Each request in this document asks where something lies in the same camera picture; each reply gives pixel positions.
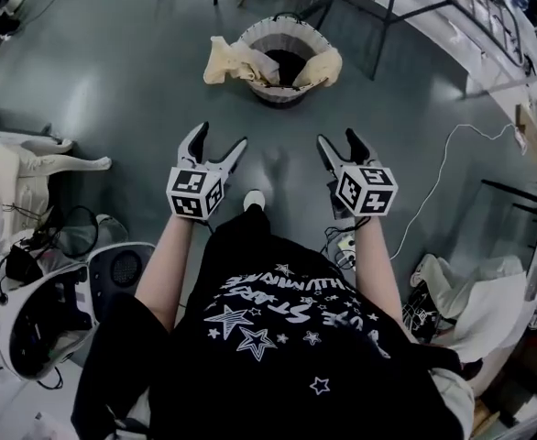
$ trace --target wastebasket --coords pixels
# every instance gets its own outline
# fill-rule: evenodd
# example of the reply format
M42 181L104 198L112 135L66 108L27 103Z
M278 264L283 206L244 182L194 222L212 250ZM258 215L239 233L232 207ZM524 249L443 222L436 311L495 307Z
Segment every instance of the wastebasket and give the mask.
M309 90L326 80L324 77L304 86L292 86L310 58L332 47L319 31L295 14L280 13L258 21L239 40L279 63L279 85L247 81L250 89L265 105L278 109L297 105Z

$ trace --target gray floor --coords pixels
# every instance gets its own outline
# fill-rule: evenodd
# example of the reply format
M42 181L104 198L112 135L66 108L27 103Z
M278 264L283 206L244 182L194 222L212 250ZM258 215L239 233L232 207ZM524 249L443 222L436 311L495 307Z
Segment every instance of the gray floor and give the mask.
M23 19L48 1L27 0ZM352 127L376 147L400 185L383 221L393 252L433 185L454 126L470 123L494 135L508 123L490 98L459 100L463 70L407 24L391 30L371 82L365 71L376 23L344 3L323 26L345 61L333 87L277 111L259 104L242 82L207 86L209 37L233 41L262 17L295 7L294 0L249 0L241 9L236 2L56 0L0 48L0 126L40 131L51 123L55 133L77 141L78 156L112 157L108 172L64 176L63 200L114 215L134 239L154 242L170 214L165 186L176 148L207 120L211 156L242 136L249 139L212 224L236 214L246 190L260 188L271 201L274 231L314 249L334 225L325 186L330 176L315 137L323 133L343 145L344 130ZM403 296L426 251L452 258L463 270L495 252L516 252L527 261L532 218L511 209L506 194L481 188L483 177L536 190L537 169L529 156L521 157L510 133L497 142L469 130L456 134L442 183L393 261ZM184 299L207 237L206 229L197 229Z

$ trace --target shoe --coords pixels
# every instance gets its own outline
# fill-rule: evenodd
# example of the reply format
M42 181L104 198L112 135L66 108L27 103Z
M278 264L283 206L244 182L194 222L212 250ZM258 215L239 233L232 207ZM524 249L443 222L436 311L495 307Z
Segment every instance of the shoe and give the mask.
M252 204L260 205L262 210L265 210L265 194L258 189L253 189L244 198L244 211L248 210L248 207Z

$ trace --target white star print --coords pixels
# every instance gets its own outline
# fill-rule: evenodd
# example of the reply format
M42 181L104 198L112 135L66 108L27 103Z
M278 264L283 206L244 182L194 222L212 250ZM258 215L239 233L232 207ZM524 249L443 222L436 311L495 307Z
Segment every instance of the white star print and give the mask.
M295 272L289 270L289 264L277 264L277 268L275 270L282 272L287 277L289 277L290 274L295 275Z
M323 392L328 392L330 388L327 386L328 382L330 381L329 378L326 379L319 379L315 377L315 380L311 385L309 385L310 388L315 390L315 394L318 396L322 394Z
M311 331L307 331L307 336L304 337L303 340L309 342L312 346L315 346L318 342L322 342L320 334L312 333Z
M254 324L252 321L248 321L244 317L244 313L246 312L247 310L239 310L237 312L233 312L232 310L230 310L230 307L225 304L224 312L222 314L205 318L204 321L209 321L210 323L222 323L222 325L224 325L224 340L226 340L228 336L230 336L232 329L234 329L237 325Z
M257 333L253 333L245 327L241 327L240 331L245 339L240 343L236 352L250 349L254 358L259 362L265 353L265 348L277 348L274 343L267 337L268 329L261 329Z

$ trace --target person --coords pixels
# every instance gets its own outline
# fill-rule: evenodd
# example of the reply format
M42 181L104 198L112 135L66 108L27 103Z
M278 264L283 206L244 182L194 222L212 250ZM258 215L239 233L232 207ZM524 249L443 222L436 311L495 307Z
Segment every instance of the person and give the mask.
M402 325L379 219L356 230L354 288L273 236L264 206L249 192L211 235L176 327L193 221L170 218L136 294L118 295L95 334L79 437L468 438L472 391L453 351L414 344Z
M463 277L445 259L427 254L411 275L411 286L419 285L427 287L439 314L454 323L432 344L454 350L462 363L473 364L466 371L476 375L482 358L508 343L525 300L527 276L517 256L484 259Z

